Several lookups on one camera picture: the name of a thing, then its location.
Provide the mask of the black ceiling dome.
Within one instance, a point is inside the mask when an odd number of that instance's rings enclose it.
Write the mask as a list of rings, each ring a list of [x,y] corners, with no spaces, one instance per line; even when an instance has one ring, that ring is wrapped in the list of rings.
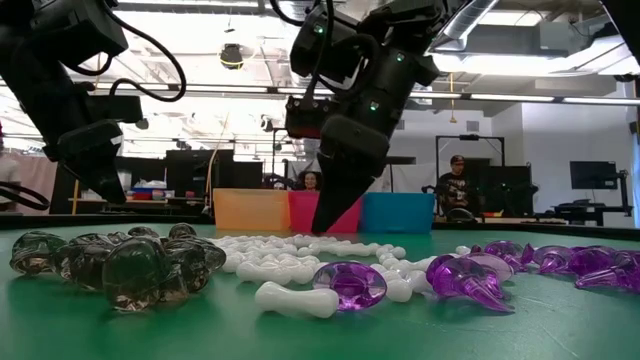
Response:
[[[220,55],[220,63],[227,70],[240,70],[244,65],[241,46],[235,43],[224,45]]]

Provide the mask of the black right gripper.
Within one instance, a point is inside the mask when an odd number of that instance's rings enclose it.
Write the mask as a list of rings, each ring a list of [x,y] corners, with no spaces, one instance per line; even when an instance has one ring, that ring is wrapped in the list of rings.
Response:
[[[313,233],[327,232],[381,174],[389,138],[414,85],[428,86],[438,76],[431,55],[384,49],[367,84],[326,120],[317,154],[323,185]]]

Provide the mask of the orange plastic bin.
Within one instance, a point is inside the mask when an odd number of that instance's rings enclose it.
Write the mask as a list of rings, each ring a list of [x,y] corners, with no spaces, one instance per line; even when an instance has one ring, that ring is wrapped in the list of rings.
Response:
[[[290,229],[288,193],[283,190],[213,190],[219,230],[286,232]]]

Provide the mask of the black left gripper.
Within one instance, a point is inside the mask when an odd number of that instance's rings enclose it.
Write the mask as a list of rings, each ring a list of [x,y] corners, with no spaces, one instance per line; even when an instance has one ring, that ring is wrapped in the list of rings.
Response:
[[[140,98],[91,95],[89,83],[74,82],[47,54],[0,54],[0,77],[61,165],[103,199],[124,203],[115,166],[123,140],[119,125],[144,119]]]

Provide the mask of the person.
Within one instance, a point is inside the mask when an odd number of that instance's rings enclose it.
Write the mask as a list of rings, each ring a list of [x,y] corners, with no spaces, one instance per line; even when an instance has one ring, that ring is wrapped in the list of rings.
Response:
[[[476,184],[465,172],[465,158],[454,155],[451,170],[438,178],[436,194],[445,218],[450,222],[472,222],[479,206]]]
[[[298,176],[300,188],[304,191],[319,192],[322,187],[322,174],[316,171],[303,171]]]

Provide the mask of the black computer monitor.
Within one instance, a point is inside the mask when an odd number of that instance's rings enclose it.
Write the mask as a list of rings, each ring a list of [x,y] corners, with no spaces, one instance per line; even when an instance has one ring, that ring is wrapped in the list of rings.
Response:
[[[571,161],[570,179],[574,190],[616,190],[618,187],[616,163]]]

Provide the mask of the blue plastic bin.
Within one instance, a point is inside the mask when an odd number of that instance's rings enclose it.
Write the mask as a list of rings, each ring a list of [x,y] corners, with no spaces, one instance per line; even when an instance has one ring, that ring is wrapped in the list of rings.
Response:
[[[379,234],[429,234],[435,209],[431,193],[364,195],[359,230]]]

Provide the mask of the black desk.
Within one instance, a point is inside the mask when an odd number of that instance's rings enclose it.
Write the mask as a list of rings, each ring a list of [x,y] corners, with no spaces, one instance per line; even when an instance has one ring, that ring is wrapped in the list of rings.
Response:
[[[604,226],[605,213],[622,213],[626,217],[631,217],[633,215],[633,207],[629,204],[628,175],[629,173],[626,170],[620,170],[615,176],[610,177],[611,180],[615,179],[619,185],[621,204],[618,206],[572,202],[554,206],[551,210],[546,211],[545,215],[564,219],[568,223],[593,221],[598,227]]]

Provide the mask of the pink curtain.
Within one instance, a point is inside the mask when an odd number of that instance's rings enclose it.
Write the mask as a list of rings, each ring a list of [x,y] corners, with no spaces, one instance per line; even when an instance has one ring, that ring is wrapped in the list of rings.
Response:
[[[46,157],[18,153],[0,153],[0,181],[21,185],[51,199],[57,165]],[[48,215],[49,210],[34,210],[0,196],[0,214],[18,212],[28,216]]]

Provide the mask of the black frame stand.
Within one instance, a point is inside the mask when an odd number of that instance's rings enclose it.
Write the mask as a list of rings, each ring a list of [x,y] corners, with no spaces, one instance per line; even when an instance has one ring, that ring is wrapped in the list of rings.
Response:
[[[461,134],[461,135],[437,135],[435,137],[435,159],[436,159],[436,180],[437,183],[435,185],[435,189],[433,193],[436,197],[436,200],[440,202],[444,199],[444,191],[440,185],[440,158],[441,152],[448,146],[451,140],[459,140],[459,141],[485,141],[488,145],[490,145],[496,153],[500,155],[500,167],[504,167],[506,165],[506,156],[505,156],[505,138],[504,137],[494,137],[494,136],[481,136],[477,134]],[[475,190],[483,192],[488,189],[488,179],[489,179],[489,165],[484,167],[479,167],[475,172],[477,179],[474,181],[476,185]]]

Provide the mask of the pink plastic bin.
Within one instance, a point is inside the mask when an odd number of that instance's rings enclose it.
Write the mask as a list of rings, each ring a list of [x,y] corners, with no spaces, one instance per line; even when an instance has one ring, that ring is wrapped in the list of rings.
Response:
[[[291,230],[296,233],[311,233],[319,193],[289,191],[289,213]],[[362,201],[356,201],[327,231],[328,234],[356,233],[361,216]]]

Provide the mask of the smooth silver air duct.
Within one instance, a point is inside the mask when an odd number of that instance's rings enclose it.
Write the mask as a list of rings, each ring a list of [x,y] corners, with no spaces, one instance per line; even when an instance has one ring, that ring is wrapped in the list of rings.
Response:
[[[472,30],[500,0],[467,0],[434,38],[429,51],[463,51]]]

